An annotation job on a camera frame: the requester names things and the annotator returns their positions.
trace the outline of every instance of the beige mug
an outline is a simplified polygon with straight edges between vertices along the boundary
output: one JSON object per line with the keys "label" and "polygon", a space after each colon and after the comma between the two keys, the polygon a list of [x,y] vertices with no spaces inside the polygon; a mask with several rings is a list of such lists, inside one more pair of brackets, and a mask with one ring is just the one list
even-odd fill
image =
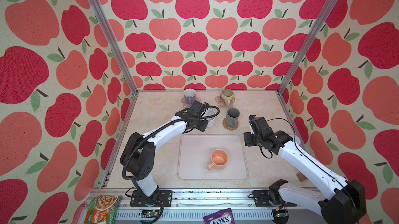
{"label": "beige mug", "polygon": [[234,99],[234,93],[230,89],[223,89],[220,93],[220,100],[226,104],[227,107],[230,106],[230,103]]}
{"label": "beige mug", "polygon": [[224,150],[217,149],[214,152],[212,152],[211,160],[212,162],[208,165],[208,170],[211,169],[222,170],[226,167],[229,157],[227,156],[227,153]]}

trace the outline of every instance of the woven coaster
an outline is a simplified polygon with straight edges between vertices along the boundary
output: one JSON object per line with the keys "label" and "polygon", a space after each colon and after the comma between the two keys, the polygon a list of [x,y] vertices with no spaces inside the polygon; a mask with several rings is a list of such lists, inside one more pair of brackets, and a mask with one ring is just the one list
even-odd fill
{"label": "woven coaster", "polygon": [[229,130],[229,131],[233,131],[233,130],[237,129],[237,128],[234,129],[234,128],[228,127],[228,126],[226,125],[226,118],[223,119],[223,127],[224,127],[226,130]]}

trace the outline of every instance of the candy bag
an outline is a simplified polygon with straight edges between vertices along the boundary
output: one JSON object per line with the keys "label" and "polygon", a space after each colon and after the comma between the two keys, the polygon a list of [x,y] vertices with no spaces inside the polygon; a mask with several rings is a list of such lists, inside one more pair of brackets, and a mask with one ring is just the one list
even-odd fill
{"label": "candy bag", "polygon": [[205,224],[234,224],[234,217],[231,208],[217,211],[203,218]]}

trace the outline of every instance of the wall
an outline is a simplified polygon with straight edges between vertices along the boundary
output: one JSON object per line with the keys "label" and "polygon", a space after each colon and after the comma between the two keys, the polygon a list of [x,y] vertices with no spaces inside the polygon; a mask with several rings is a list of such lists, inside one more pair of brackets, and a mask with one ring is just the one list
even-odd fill
{"label": "wall", "polygon": [[347,2],[343,22],[318,33],[320,55],[300,63],[287,106],[311,155],[365,186],[362,223],[399,223],[399,0]]}
{"label": "wall", "polygon": [[1,224],[73,223],[129,105],[92,10],[76,1],[0,0]]}
{"label": "wall", "polygon": [[124,27],[117,40],[141,90],[263,90],[278,87],[324,2],[109,0],[103,9]]}

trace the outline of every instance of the black mounting plate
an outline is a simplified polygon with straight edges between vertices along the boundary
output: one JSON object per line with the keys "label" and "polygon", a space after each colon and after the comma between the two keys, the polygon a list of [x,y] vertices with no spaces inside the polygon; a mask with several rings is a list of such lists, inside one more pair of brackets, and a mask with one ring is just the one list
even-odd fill
{"label": "black mounting plate", "polygon": [[[141,196],[138,196],[139,193],[137,190],[133,191],[132,199],[130,200],[130,207],[151,207],[146,204],[145,200],[142,199]],[[170,207],[172,204],[172,190],[160,190],[158,197],[162,199],[162,201],[157,199],[157,202],[161,202],[164,207]]]}
{"label": "black mounting plate", "polygon": [[[269,196],[267,195],[269,191],[268,190],[254,190],[253,194],[254,195],[261,195],[260,198],[256,197],[254,198],[255,201],[255,206],[257,207],[280,207],[280,206],[275,206],[273,205],[270,200]],[[297,205],[291,202],[287,202],[287,207],[296,207]]]}

